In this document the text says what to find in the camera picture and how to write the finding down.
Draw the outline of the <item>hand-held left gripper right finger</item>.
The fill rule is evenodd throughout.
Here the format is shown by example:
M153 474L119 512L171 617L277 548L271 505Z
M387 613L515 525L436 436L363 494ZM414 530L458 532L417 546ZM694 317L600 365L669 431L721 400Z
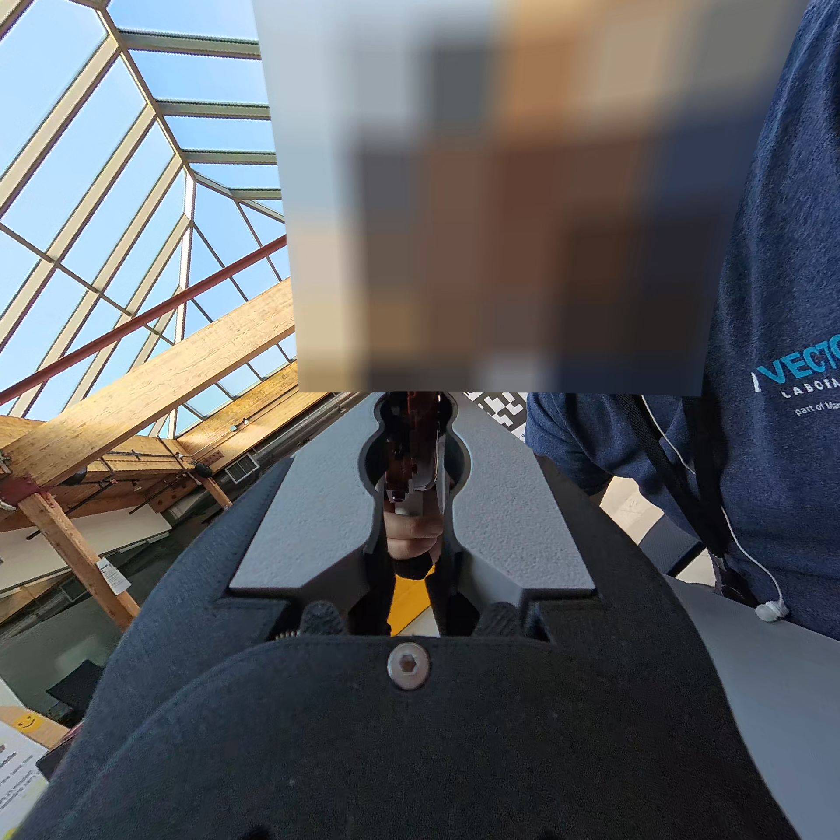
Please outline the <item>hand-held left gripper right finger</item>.
M444 543L426 578L442 636L489 605L587 598L595 583L533 452L462 393L442 393L437 502Z

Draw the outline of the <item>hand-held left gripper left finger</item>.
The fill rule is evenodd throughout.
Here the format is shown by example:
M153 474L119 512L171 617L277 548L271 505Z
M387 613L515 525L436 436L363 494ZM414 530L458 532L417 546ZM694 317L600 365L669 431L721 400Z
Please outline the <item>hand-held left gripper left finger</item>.
M374 392L295 455L230 590L325 601L352 634L389 635L394 571L383 533L388 464L383 392Z

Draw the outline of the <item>brown round brick model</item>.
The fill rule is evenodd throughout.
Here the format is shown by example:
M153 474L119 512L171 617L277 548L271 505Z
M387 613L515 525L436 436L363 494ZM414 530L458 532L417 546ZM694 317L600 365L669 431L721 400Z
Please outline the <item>brown round brick model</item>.
M381 406L388 466L385 492L395 505L445 485L445 426L452 413L442 392L388 392Z

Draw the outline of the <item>yellow plastic bin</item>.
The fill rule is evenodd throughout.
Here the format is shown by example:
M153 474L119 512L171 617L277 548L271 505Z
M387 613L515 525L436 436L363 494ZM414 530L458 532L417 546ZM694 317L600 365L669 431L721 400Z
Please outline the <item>yellow plastic bin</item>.
M397 575L387 619L391 635L437 637L438 627L430 606L425 580L409 580Z

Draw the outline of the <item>framed black white marker sign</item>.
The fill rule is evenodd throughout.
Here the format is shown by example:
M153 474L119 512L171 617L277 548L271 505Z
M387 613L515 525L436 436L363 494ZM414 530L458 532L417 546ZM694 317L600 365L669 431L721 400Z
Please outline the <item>framed black white marker sign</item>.
M465 395L499 425L524 441L528 418L527 392L466 392Z

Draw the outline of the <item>wooden roof beam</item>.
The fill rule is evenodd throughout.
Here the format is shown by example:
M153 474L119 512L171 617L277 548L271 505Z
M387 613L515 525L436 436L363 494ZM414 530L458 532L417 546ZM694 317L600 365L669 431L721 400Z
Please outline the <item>wooden roof beam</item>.
M59 484L294 328L287 279L13 441L2 498L16 504Z

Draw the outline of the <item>red ceiling pipe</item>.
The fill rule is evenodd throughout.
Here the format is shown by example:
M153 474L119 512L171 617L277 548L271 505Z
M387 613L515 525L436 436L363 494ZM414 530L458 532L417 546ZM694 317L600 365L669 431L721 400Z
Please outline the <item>red ceiling pipe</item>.
M266 259L286 245L287 235L283 234L282 236L279 236L269 242L267 245L261 246L247 256L235 261L233 264L220 269L206 279L201 280L195 285L190 286L166 299L158 306L130 318L128 321L116 326L111 331L104 333L93 341L81 346L77 350L59 358L51 364L48 364L45 368L38 370L28 377L25 377L22 381L19 381L14 385L10 385L7 389L1 392L1 404L5 404L10 400L20 397L27 391L36 388L37 386L47 382L55 375L69 369L81 360L86 359L88 356L103 350L113 343L117 343L125 336L141 329L149 322L177 309L182 304L185 304L189 300L192 300L204 292L209 291L223 281L233 278L237 273L246 270L262 259Z

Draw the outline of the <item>printed instruction sheet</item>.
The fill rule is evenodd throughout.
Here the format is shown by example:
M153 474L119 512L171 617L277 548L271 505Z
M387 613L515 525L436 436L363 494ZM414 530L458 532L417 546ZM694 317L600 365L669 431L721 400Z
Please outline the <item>printed instruction sheet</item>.
M1 838L10 838L47 787L37 761L47 747L1 723Z

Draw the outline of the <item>person in blue shirt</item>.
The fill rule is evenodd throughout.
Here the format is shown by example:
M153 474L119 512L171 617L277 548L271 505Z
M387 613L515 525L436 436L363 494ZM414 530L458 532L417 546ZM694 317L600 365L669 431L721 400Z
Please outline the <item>person in blue shirt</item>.
M728 540L773 621L839 636L839 6L810 2L764 121L701 405Z

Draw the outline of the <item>wooden support post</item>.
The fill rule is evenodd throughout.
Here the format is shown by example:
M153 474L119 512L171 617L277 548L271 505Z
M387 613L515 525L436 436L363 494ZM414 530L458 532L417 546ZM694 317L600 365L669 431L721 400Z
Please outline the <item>wooden support post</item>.
M126 631L140 613L140 606L127 590L116 592L113 574L106 576L99 568L100 557L69 520L55 498L47 492L35 493L18 505L28 520L57 551L67 566L113 620L120 631Z

